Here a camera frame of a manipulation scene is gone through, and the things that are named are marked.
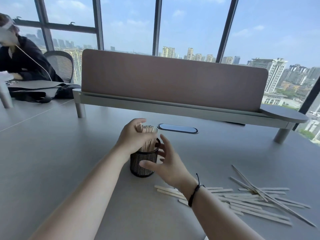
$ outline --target office chair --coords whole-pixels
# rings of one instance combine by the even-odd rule
[[[54,50],[45,52],[44,56],[65,83],[73,83],[74,64],[70,54],[64,51]]]

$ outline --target woman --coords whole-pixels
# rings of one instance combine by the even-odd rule
[[[12,19],[2,13],[0,30],[0,72],[7,71],[14,79],[23,81],[63,82],[34,42],[20,36]]]
[[[29,240],[94,240],[123,165],[130,154],[157,136],[136,131],[135,126],[144,122],[146,119],[134,119],[123,128],[116,145]],[[140,166],[155,171],[192,202],[191,208],[210,240],[264,240],[206,188],[198,188],[170,141],[160,137],[163,163],[141,161]]]

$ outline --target black mesh pencil cup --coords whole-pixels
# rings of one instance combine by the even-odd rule
[[[151,152],[140,152],[137,151],[130,155],[130,171],[133,175],[140,177],[140,178],[146,178],[151,176],[154,171],[150,171],[148,169],[144,169],[139,165],[139,162],[142,160],[148,160],[153,163],[157,163],[157,157],[158,157],[158,150],[160,148],[160,140],[157,138],[154,146],[154,150]]]

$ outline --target black string bracelet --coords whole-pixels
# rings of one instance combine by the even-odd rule
[[[200,189],[201,186],[205,187],[203,184],[200,185],[199,176],[198,176],[197,173],[196,173],[196,175],[197,175],[197,177],[198,177],[198,185],[197,185],[197,187],[194,189],[194,192],[193,192],[193,194],[191,195],[191,197],[190,197],[190,199],[189,199],[188,205],[189,205],[190,207],[192,207],[193,198],[194,198],[196,192]]]

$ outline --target hand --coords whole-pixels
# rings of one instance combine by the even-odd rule
[[[23,77],[18,74],[18,73],[11,73],[13,75],[13,78],[16,79],[16,80],[23,80]]]
[[[120,148],[128,157],[138,151],[146,141],[157,137],[157,133],[137,132],[135,126],[144,122],[146,122],[146,119],[134,119],[125,125],[120,133],[115,147]]]
[[[143,160],[140,162],[140,166],[155,171],[167,184],[177,188],[182,192],[183,188],[187,184],[190,188],[195,189],[197,181],[188,172],[185,165],[181,161],[178,153],[174,151],[170,141],[164,136],[160,135],[163,144],[161,144],[158,151],[158,155],[164,157],[160,159],[163,163],[156,164],[151,161]]]

